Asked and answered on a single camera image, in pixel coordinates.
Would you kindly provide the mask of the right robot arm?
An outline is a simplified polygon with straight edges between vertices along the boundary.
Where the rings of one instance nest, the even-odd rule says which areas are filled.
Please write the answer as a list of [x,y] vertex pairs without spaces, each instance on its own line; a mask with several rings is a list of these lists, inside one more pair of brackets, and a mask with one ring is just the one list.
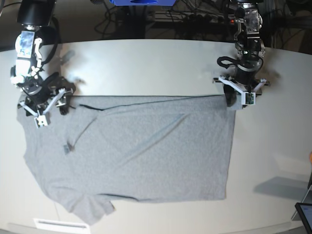
[[[59,23],[52,16],[55,5],[54,0],[23,0],[17,17],[23,30],[15,42],[17,58],[11,68],[10,80],[25,94],[25,99],[19,102],[18,108],[23,108],[27,116],[33,116],[37,128],[49,125],[49,112],[53,107],[57,107],[61,115],[68,114],[69,98],[76,89],[59,72],[54,72],[47,78],[40,76],[60,43]],[[40,52],[43,39],[39,32],[51,22],[54,24],[54,45],[48,56],[43,58]]]

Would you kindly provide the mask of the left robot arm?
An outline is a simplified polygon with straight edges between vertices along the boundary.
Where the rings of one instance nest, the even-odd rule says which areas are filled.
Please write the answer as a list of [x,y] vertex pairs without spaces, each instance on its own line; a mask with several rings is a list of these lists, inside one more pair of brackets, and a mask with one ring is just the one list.
[[242,110],[256,104],[256,98],[262,95],[262,87],[269,86],[265,78],[256,76],[264,65],[265,45],[260,37],[263,19],[258,10],[261,0],[236,0],[237,9],[234,12],[234,24],[237,31],[234,34],[237,57],[222,56],[217,64],[225,69],[233,68],[232,75],[225,74],[214,78],[221,83],[226,98],[227,107],[232,110]]

